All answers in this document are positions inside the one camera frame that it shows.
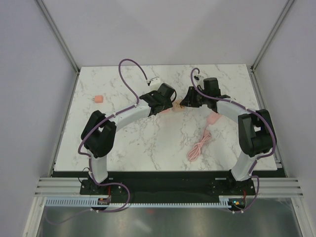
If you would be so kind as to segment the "peach cube socket adapter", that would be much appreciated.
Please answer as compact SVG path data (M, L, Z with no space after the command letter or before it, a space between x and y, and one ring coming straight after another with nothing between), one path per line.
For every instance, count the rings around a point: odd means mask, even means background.
M184 106L181 106L180 105L180 102L179 100L176 100L175 102L173 102L173 107L172 107L172 111L174 113L178 113L178 112L182 112L184 111L185 107Z

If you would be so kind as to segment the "pink power strip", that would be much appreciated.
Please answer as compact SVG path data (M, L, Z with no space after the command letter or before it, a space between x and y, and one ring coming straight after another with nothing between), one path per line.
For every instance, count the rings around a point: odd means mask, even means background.
M218 113L211 113L208 117L207 117L207 124L209 125L214 125L220 118L221 118L221 114Z

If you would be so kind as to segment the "salmon charger plug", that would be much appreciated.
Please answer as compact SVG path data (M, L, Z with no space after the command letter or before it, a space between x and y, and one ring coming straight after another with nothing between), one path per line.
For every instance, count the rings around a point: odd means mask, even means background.
M102 95L96 95L94 97L94 102L95 103L103 103L104 97Z

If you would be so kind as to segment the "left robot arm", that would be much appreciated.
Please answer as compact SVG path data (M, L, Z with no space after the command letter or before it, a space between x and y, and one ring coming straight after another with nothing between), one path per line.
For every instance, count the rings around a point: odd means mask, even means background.
M88 157L89 176L93 180L91 188L97 194L108 190L107 155L114 146L116 133L125 126L143 118L155 116L172 108L177 93L166 83L142 96L136 97L136 103L107 115L94 111L83 132L78 153Z

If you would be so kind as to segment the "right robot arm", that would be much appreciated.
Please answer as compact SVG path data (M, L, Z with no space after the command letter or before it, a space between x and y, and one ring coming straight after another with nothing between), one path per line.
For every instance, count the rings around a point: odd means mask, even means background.
M277 139L268 110L252 110L239 104L228 95L222 95L217 78L193 76L193 85L180 102L181 106L199 108L206 105L238 126L238 142L241 153L231 169L232 179L226 182L227 191L238 194L244 188L244 180L250 178L252 171L261 158L271 156L276 148Z

